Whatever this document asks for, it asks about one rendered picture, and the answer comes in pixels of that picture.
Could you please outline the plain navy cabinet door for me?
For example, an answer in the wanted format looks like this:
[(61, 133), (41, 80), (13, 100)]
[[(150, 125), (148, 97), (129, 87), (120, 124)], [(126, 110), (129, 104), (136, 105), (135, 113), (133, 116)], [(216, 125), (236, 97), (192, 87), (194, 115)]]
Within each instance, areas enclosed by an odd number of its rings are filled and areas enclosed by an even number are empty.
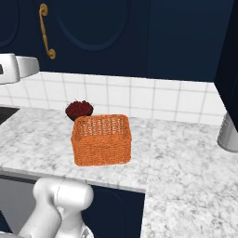
[(152, 0), (147, 76), (212, 82), (234, 0)]

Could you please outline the navy base cabinet door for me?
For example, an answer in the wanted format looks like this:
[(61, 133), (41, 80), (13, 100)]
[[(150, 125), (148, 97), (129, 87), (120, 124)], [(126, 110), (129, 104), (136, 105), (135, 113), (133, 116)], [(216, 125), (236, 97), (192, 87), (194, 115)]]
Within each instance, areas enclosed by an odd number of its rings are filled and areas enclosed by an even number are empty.
[(92, 187), (94, 199), (82, 212), (95, 238), (140, 238), (145, 194), (100, 186)]

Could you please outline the orange woven basket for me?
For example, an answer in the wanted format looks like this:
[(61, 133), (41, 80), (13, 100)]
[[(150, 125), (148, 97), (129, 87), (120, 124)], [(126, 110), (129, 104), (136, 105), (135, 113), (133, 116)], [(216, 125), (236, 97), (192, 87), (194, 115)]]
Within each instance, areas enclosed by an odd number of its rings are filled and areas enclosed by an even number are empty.
[(79, 117), (71, 142), (79, 166), (120, 165), (131, 159), (131, 131), (123, 114)]

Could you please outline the grey appliance front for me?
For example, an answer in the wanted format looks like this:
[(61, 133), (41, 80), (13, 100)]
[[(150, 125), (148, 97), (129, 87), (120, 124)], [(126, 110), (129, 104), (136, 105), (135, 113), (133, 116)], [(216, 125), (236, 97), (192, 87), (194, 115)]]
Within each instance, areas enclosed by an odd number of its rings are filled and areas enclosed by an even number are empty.
[(35, 180), (0, 177), (0, 210), (11, 231), (18, 234), (35, 207)]

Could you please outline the tall navy cabinet side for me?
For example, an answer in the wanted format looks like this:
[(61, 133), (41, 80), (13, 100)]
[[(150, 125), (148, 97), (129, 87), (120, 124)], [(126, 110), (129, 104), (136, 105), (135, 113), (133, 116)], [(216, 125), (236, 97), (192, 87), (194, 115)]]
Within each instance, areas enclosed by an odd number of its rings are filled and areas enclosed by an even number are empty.
[(238, 131), (238, 0), (234, 0), (216, 72), (215, 86)]

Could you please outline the dark red bowl of berries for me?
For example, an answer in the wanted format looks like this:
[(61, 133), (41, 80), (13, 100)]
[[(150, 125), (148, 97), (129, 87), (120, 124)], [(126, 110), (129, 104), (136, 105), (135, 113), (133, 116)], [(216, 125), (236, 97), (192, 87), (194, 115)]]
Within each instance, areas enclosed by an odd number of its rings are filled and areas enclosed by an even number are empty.
[(83, 101), (74, 101), (72, 102), (65, 110), (67, 116), (71, 119), (71, 120), (75, 120), (78, 117), (81, 116), (90, 116), (93, 112), (94, 108), (93, 106), (83, 100)]

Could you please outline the navy cabinet door with oval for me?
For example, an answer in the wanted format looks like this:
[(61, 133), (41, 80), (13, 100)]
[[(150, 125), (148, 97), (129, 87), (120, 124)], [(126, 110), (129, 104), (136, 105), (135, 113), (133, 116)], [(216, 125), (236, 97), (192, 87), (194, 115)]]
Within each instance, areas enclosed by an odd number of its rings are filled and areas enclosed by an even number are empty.
[(42, 4), (41, 71), (146, 75), (150, 0), (33, 0)]
[(37, 45), (33, 0), (0, 0), (0, 53), (33, 57)]

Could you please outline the silver cylindrical appliance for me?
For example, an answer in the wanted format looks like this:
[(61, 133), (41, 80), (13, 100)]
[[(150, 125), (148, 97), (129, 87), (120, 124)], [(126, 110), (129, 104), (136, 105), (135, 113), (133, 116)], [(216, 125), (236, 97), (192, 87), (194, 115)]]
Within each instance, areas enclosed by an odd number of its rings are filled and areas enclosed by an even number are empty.
[(227, 152), (238, 152), (238, 132), (228, 113), (224, 115), (219, 130), (218, 145)]

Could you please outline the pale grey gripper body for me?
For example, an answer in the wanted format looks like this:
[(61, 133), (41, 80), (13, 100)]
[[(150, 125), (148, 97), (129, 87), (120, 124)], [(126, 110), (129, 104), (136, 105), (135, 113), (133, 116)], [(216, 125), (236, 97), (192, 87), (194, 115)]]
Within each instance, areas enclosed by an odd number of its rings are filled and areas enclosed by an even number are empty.
[(20, 79), (32, 76), (40, 72), (37, 58), (17, 56)]

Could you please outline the black hob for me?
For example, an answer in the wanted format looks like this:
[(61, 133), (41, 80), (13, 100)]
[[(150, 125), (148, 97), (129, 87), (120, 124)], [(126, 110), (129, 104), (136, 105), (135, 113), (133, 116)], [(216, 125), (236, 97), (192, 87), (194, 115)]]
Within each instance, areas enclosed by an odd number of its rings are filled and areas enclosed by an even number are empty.
[(19, 108), (0, 107), (0, 125), (16, 113)]

